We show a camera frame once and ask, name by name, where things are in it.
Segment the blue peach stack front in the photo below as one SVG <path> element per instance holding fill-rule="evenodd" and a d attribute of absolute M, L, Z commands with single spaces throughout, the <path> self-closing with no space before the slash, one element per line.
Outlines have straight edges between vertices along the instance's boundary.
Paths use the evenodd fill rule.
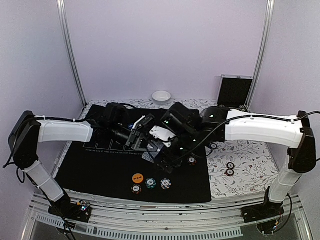
<path fill-rule="evenodd" d="M 171 181 L 168 178 L 164 178 L 160 181 L 160 186 L 163 190 L 168 190 L 171 188 Z"/>

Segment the green chip stack front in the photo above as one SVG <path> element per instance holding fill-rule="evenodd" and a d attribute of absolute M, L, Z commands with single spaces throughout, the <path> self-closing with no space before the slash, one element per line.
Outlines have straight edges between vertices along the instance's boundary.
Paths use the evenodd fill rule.
<path fill-rule="evenodd" d="M 156 187 L 156 180 L 154 178 L 147 178 L 145 180 L 145 185 L 148 189 L 154 189 Z"/>

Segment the orange big blind button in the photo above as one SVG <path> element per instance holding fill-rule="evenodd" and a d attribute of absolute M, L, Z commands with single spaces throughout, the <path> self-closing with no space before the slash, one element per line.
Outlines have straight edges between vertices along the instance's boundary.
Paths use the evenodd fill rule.
<path fill-rule="evenodd" d="M 133 176 L 132 176 L 132 181 L 135 183 L 135 184 L 140 184 L 144 181 L 144 176 L 141 174 L 141 173 L 135 173 Z"/>

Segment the red black stack front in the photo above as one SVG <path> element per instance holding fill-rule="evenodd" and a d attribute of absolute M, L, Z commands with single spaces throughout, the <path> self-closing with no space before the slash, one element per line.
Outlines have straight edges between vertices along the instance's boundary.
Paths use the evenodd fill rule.
<path fill-rule="evenodd" d="M 139 184 L 134 184 L 131 188 L 131 191 L 137 195 L 142 192 L 142 187 Z"/>

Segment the blue playing card deck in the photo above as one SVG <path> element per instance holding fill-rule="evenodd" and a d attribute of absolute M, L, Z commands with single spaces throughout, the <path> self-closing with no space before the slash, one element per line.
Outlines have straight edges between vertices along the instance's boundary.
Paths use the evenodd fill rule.
<path fill-rule="evenodd" d="M 151 142 L 147 145 L 146 151 L 142 154 L 142 159 L 154 163 L 156 157 L 159 155 L 165 145 L 162 142 Z"/>

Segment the red black chip stack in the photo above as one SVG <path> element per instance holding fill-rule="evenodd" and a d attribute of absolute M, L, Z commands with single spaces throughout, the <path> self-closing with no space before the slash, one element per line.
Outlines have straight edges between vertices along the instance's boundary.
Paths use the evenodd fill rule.
<path fill-rule="evenodd" d="M 232 162 L 228 162 L 226 164 L 226 171 L 225 171 L 225 174 L 228 176 L 228 177 L 232 177 L 235 173 L 234 173 L 234 168 L 235 168 L 235 165 L 232 163 Z"/>

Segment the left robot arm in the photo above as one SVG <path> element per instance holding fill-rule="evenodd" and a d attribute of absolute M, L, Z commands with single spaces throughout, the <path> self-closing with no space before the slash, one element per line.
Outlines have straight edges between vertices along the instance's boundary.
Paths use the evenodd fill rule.
<path fill-rule="evenodd" d="M 68 194 L 42 165 L 37 154 L 38 145 L 46 142 L 104 143 L 115 141 L 128 149 L 138 151 L 148 129 L 146 120 L 153 116 L 142 115 L 130 119 L 134 108 L 128 104 L 109 103 L 100 112 L 83 119 L 36 116 L 26 110 L 9 135 L 10 156 L 4 168 L 15 165 L 24 171 L 45 194 L 51 205 L 63 216 L 74 213 L 75 204 Z"/>

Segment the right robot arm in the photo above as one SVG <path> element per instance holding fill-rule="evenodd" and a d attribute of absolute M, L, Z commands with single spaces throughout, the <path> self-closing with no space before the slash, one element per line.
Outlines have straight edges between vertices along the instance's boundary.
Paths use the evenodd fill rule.
<path fill-rule="evenodd" d="M 308 116 L 304 111 L 274 116 L 217 106 L 205 109 L 202 116 L 193 116 L 177 102 L 161 118 L 161 126 L 153 127 L 150 134 L 167 147 L 169 165 L 189 157 L 202 158 L 204 154 L 199 149 L 216 142 L 257 141 L 286 146 L 285 165 L 258 208 L 262 218 L 269 218 L 302 174 L 317 164 L 316 139 Z"/>

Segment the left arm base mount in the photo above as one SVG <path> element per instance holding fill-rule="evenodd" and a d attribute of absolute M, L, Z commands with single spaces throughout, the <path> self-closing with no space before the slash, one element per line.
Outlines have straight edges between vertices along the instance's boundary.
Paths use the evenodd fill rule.
<path fill-rule="evenodd" d="M 88 201 L 80 200 L 73 203 L 68 197 L 63 197 L 56 202 L 51 200 L 49 202 L 48 213 L 51 215 L 83 223 L 88 223 L 90 220 L 92 207 Z"/>

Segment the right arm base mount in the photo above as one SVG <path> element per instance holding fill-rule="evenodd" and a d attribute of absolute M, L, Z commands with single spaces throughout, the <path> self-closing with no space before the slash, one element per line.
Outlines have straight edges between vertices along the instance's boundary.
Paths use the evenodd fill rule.
<path fill-rule="evenodd" d="M 263 203 L 241 208 L 241 216 L 245 223 L 280 217 L 284 213 L 283 203 L 272 203 L 269 199 L 270 187 L 267 188 Z M 257 229 L 264 235 L 271 235 L 277 229 L 278 220 L 258 223 Z"/>

